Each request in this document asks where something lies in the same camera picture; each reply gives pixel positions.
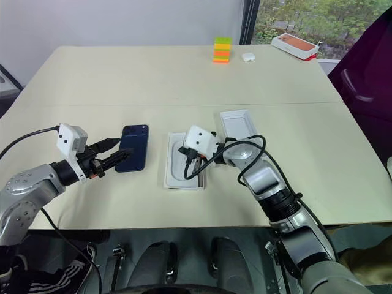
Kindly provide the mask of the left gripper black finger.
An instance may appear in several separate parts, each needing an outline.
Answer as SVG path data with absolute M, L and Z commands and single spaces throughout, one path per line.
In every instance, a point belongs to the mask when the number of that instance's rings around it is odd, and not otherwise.
M 119 163 L 127 160 L 134 152 L 133 148 L 121 149 L 117 152 L 114 152 L 106 159 L 102 159 L 100 161 L 100 165 L 102 168 L 113 168 Z
M 114 146 L 116 146 L 121 141 L 120 138 L 106 138 L 104 140 L 98 141 L 91 145 L 91 149 L 94 152 L 106 152 L 111 150 Z

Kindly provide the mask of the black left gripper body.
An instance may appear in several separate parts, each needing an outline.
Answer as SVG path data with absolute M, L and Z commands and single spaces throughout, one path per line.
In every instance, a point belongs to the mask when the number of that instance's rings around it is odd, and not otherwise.
M 99 153 L 101 153 L 100 145 L 95 143 L 86 145 L 82 153 L 76 154 L 77 163 L 88 179 L 105 176 L 102 160 L 97 158 Z

